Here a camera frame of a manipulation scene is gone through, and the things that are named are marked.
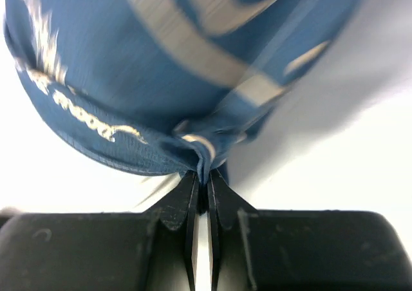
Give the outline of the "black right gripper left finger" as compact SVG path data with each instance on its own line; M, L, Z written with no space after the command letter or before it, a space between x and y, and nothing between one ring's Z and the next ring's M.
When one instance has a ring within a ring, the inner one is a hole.
M1 219L2 290L194 290L199 182L141 213Z

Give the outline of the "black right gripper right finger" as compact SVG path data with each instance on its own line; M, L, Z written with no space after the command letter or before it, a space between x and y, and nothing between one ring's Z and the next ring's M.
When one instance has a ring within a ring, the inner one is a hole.
M411 289L411 261L376 212L258 210L217 171L207 192L213 290Z

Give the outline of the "blue embroidered pillowcase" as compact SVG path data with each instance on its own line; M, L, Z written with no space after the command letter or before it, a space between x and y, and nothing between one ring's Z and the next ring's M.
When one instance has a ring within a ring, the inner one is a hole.
M4 34L65 142L121 171L206 182L359 1L5 0Z

